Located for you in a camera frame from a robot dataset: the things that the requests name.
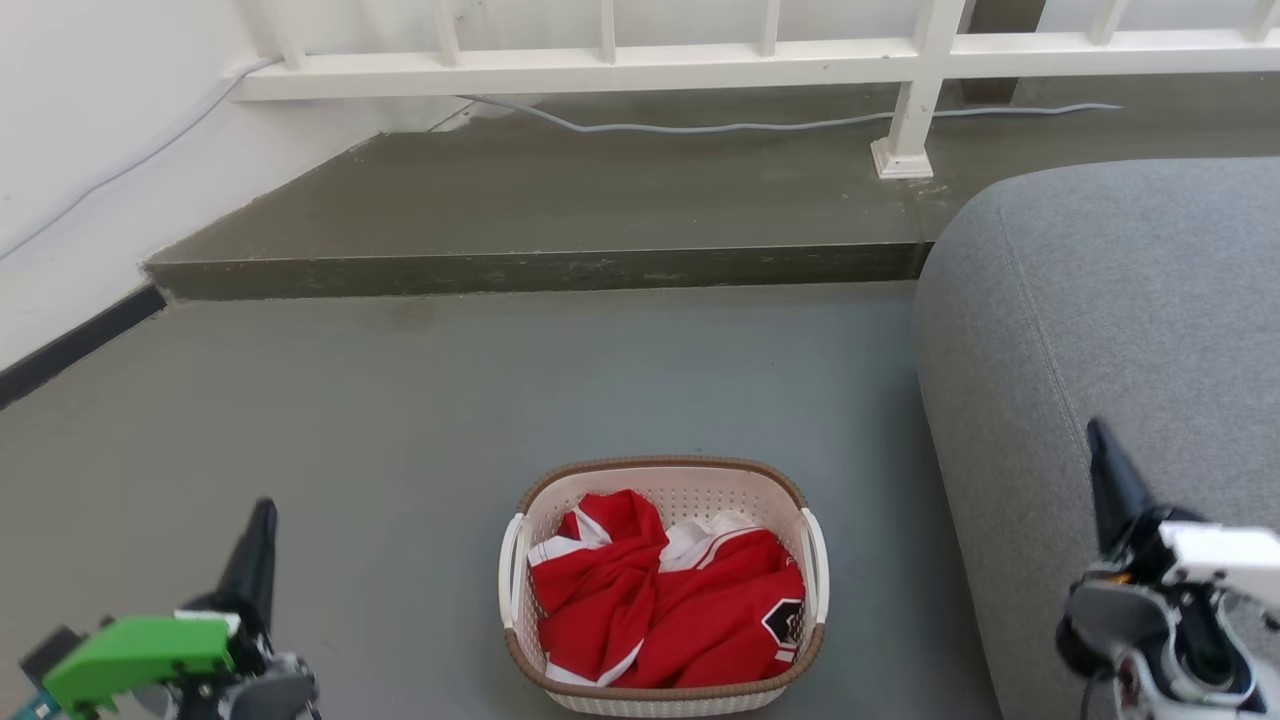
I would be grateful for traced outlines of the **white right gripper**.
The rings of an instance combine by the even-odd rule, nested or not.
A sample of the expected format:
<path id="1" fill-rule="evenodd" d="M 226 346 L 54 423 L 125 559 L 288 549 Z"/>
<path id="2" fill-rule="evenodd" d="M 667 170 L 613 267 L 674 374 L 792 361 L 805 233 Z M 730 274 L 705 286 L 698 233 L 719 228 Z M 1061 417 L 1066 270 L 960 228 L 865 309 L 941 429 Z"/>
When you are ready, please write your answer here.
<path id="1" fill-rule="evenodd" d="M 1119 438 L 1098 416 L 1085 427 L 1097 546 L 1091 579 L 1157 593 L 1207 588 L 1280 612 L 1280 534 L 1161 509 Z"/>

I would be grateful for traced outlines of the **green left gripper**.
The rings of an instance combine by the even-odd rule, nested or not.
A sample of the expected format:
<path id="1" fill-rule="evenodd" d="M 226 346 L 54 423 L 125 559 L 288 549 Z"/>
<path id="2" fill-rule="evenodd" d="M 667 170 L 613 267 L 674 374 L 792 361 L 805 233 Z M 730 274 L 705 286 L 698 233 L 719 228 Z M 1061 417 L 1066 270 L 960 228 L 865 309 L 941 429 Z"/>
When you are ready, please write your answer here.
<path id="1" fill-rule="evenodd" d="M 42 675 L 42 691 L 69 717 L 116 711 L 116 697 L 151 685 L 210 691 L 265 673 L 261 638 L 273 624 L 278 510 L 260 498 L 212 592 L 219 611 L 119 618 L 79 639 Z"/>

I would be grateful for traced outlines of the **white plastic laundry basket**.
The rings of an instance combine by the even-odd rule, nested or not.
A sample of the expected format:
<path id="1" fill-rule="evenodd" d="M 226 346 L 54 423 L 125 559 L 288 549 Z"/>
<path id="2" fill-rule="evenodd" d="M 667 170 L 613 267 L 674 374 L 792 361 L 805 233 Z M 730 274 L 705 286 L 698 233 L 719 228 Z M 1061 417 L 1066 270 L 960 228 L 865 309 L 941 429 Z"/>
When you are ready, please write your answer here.
<path id="1" fill-rule="evenodd" d="M 773 532 L 803 571 L 805 602 L 792 666 L 763 682 L 690 689 L 627 689 L 553 682 L 538 635 L 544 614 L 532 591 L 529 551 L 549 539 L 586 495 L 631 489 L 652 502 L 666 527 L 740 511 Z M 558 705 L 607 717 L 709 717 L 773 702 L 817 660 L 829 609 L 824 533 L 801 491 L 781 471 L 744 459 L 618 457 L 559 468 L 524 497 L 499 553 L 498 600 L 506 644 L 517 669 Z"/>

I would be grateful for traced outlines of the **grey fabric sofa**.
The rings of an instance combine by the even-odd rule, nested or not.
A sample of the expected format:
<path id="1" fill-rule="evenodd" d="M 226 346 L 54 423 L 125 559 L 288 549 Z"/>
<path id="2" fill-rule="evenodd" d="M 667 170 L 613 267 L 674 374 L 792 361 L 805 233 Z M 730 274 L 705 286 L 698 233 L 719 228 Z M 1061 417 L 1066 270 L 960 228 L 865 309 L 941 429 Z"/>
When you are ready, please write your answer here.
<path id="1" fill-rule="evenodd" d="M 992 184 L 925 260 L 913 334 L 1002 720 L 1076 720 L 1053 634 L 1098 553 L 1089 419 L 1158 501 L 1280 533 L 1280 158 Z"/>

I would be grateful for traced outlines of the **black baseboard strip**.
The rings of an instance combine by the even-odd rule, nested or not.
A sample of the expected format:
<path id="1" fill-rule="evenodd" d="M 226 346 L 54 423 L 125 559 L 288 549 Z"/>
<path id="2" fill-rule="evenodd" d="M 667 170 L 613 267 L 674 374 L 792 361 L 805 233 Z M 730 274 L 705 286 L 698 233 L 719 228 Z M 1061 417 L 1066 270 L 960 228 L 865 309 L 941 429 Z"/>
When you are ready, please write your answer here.
<path id="1" fill-rule="evenodd" d="M 166 300 L 160 288 L 146 284 L 22 360 L 5 366 L 0 370 L 0 410 L 47 384 L 165 307 Z"/>

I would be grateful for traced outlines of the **white cloth garment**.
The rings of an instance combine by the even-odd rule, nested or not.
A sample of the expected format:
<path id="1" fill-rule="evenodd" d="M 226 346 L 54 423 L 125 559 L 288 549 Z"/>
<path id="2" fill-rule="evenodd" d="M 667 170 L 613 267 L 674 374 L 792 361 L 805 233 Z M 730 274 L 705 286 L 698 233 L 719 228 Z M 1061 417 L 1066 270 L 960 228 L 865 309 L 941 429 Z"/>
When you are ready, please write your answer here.
<path id="1" fill-rule="evenodd" d="M 740 511 L 723 511 L 705 521 L 680 521 L 666 530 L 659 573 L 687 571 L 710 564 L 728 541 L 763 530 Z"/>

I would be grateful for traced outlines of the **red jersey garment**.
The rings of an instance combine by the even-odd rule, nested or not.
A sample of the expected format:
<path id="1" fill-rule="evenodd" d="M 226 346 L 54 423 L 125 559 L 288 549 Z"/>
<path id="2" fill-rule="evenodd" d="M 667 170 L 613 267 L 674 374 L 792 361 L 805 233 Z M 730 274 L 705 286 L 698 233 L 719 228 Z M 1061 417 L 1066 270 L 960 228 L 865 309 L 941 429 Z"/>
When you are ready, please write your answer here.
<path id="1" fill-rule="evenodd" d="M 586 495 L 527 552 L 553 682 L 690 689 L 786 673 L 800 646 L 805 584 L 763 530 L 724 543 L 705 568 L 659 573 L 658 509 L 622 489 Z"/>

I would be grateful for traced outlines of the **raised concrete step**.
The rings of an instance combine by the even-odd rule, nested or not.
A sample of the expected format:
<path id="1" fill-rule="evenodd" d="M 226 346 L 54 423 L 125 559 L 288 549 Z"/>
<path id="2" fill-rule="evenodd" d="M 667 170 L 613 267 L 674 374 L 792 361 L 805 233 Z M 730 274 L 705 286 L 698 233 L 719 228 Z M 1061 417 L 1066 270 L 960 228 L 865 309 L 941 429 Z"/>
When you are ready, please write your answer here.
<path id="1" fill-rule="evenodd" d="M 1280 155 L 1280 72 L 1024 79 L 1018 108 L 931 129 L 929 179 L 881 179 L 891 85 L 576 94 L 580 135 L 499 108 L 379 135 L 145 261 L 173 302 L 640 290 L 915 278 L 974 195 L 1015 176 L 1146 158 Z"/>

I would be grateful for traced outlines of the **white railing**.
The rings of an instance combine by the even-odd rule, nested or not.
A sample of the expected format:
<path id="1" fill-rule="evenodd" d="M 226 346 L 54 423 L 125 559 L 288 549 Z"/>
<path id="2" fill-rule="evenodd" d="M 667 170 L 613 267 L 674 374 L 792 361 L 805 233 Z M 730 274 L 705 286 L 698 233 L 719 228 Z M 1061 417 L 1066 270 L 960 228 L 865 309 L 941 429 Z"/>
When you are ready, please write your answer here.
<path id="1" fill-rule="evenodd" d="M 965 0 L 923 0 L 908 37 L 782 41 L 781 0 L 765 0 L 751 44 L 621 46 L 614 0 L 600 0 L 593 47 L 465 51 L 447 0 L 434 53 L 308 55 L 282 0 L 260 0 L 282 59 L 248 72 L 241 102 L 366 97 L 594 94 L 896 83 L 888 133 L 870 146 L 883 181 L 933 174 L 925 141 L 947 79 L 1161 76 L 1280 70 L 1280 0 L 1256 0 L 1236 28 L 1123 31 L 1130 0 L 1103 0 L 1084 32 L 964 33 Z"/>

